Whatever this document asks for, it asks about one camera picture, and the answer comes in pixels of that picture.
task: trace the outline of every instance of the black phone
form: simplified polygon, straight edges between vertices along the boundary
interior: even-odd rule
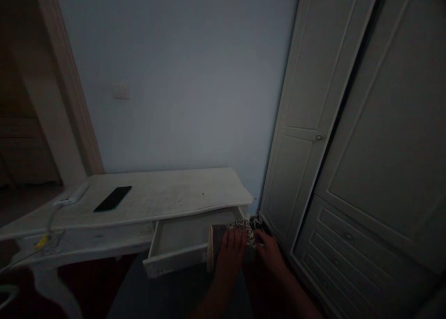
[[[113,190],[112,193],[108,195],[107,198],[102,201],[102,203],[98,205],[98,207],[94,209],[93,212],[105,212],[114,210],[125,197],[125,195],[130,191],[130,189],[131,186],[117,187]]]

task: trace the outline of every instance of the wall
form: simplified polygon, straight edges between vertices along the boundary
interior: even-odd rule
[[[21,80],[54,158],[69,186],[87,177],[57,81],[37,0],[0,0],[1,44]]]
[[[231,166],[254,213],[297,1],[59,3],[105,171]]]

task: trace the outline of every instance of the cable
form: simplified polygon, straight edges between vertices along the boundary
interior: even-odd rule
[[[55,240],[60,240],[60,237],[54,237],[53,239],[51,239],[52,237],[52,232],[51,232],[51,224],[52,224],[52,220],[54,219],[54,215],[63,207],[63,205],[59,205],[57,206],[57,208],[51,213],[51,216],[48,220],[48,224],[46,226],[46,230],[45,230],[45,234],[43,235],[42,239],[40,239],[40,241],[38,242],[38,244],[35,246],[35,251],[32,252],[31,254],[19,259],[18,261],[12,262],[10,264],[8,264],[7,266],[3,267],[2,269],[0,269],[0,275],[2,273],[4,273],[5,271],[11,269],[13,266],[15,266],[16,264],[19,264],[20,262],[26,260],[27,258],[41,252],[42,250],[44,250],[45,248],[47,248],[50,244],[52,244]]]
[[[31,256],[33,256],[33,255],[35,255],[35,254],[37,254],[37,253],[39,253],[39,252],[41,252],[42,250],[44,250],[45,248],[47,248],[50,244],[52,244],[55,240],[58,240],[58,239],[59,239],[59,238],[54,238],[54,239],[50,240],[49,242],[45,243],[40,249],[36,250],[35,252],[32,252],[31,254],[29,254],[29,255],[27,255],[27,256],[21,258],[20,260],[15,261],[15,262],[12,262],[12,263],[8,264],[7,266],[3,267],[3,268],[0,270],[0,275],[1,275],[2,273],[4,273],[5,271],[11,269],[11,268],[12,268],[13,266],[15,266],[16,264],[19,264],[20,262],[26,260],[27,258],[29,258],[29,257],[31,257]]]

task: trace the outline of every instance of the light switch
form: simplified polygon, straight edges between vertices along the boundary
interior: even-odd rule
[[[111,93],[113,94],[113,98],[129,99],[129,88],[126,84],[111,86]]]

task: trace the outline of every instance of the yellow plug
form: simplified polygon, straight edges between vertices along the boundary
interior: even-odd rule
[[[40,241],[36,244],[36,246],[34,247],[35,250],[39,250],[41,249],[45,243],[48,241],[48,234],[45,234]]]

